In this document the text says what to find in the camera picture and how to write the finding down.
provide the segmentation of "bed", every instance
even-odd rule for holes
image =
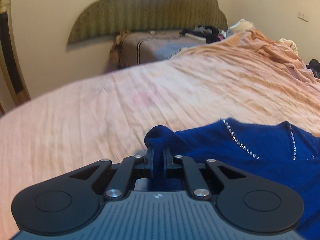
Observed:
[[[156,125],[175,131],[228,117],[288,120],[320,136],[319,93],[319,79],[289,47],[251,30],[39,97],[0,119],[0,239],[17,232],[10,204],[20,190],[101,158],[118,163],[140,153]]]

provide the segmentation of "wrinkled bedsheet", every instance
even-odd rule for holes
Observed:
[[[258,30],[43,95],[0,119],[0,239],[17,232],[10,205],[23,188],[145,149],[155,125],[172,130],[220,118],[278,124],[320,136],[320,82],[284,43]]]

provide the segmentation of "cloth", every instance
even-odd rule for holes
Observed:
[[[193,30],[183,29],[180,34],[184,36],[186,33],[190,33],[194,36],[206,38],[205,40],[206,43],[213,43],[216,41],[220,41],[223,37],[223,35],[220,34],[220,31],[213,26],[199,25]]]
[[[170,147],[172,155],[190,156],[199,163],[217,159],[296,190],[305,204],[297,231],[306,239],[319,239],[320,138],[291,125],[296,144],[296,159],[293,160],[289,122],[265,126],[240,123],[231,118],[226,121],[239,141],[259,159],[253,158],[232,140],[222,121],[176,133],[167,127],[156,126],[144,140],[147,147],[154,148],[155,153],[150,190],[181,189],[180,181],[163,178],[162,152],[165,147]]]
[[[120,34],[116,36],[115,43],[112,45],[109,58],[113,63],[117,65],[119,64],[119,61],[120,61],[119,55],[120,55],[122,43],[130,33],[131,31],[129,30],[120,32]]]
[[[234,34],[218,43],[200,45],[183,50],[175,58],[187,55],[205,55],[206,59],[218,57],[225,62],[230,62],[230,60],[238,63],[242,62],[245,69],[250,69],[255,75],[259,76],[257,72],[261,72],[262,74],[266,70],[265,68],[258,70],[255,64],[251,65],[251,67],[246,65],[249,63],[247,61],[248,58],[254,57],[258,65],[258,62],[261,62],[263,65],[268,62],[268,66],[277,73],[281,73],[284,76],[293,76],[305,84],[309,83],[310,86],[320,91],[320,80],[314,77],[312,72],[306,68],[303,60],[292,49],[282,42],[267,39],[257,29],[250,29],[243,33]],[[264,82],[269,78],[270,76],[266,75]]]
[[[320,62],[317,61],[316,59],[310,60],[309,65],[306,65],[308,69],[311,69],[315,78],[320,79]]]
[[[226,33],[226,37],[230,37],[231,35],[235,34],[235,33],[241,33],[241,32],[245,32],[248,31],[250,29],[255,28],[253,23],[248,22],[245,19],[241,19],[240,21],[238,21],[235,25],[232,25]]]
[[[290,49],[292,49],[295,54],[299,55],[297,45],[293,41],[286,40],[284,38],[281,38],[280,41],[283,42],[285,45],[287,45]]]
[[[223,37],[221,40],[224,40],[227,37],[227,33],[224,30],[219,30],[219,35]]]

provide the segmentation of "light switch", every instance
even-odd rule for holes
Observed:
[[[303,20],[303,13],[298,12],[298,18]]]
[[[306,21],[306,22],[308,22],[308,21],[310,21],[310,17],[308,16],[308,15],[303,15],[303,19]]]

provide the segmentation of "headboard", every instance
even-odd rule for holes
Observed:
[[[76,20],[68,44],[123,30],[160,30],[212,25],[227,30],[217,0],[99,0]]]

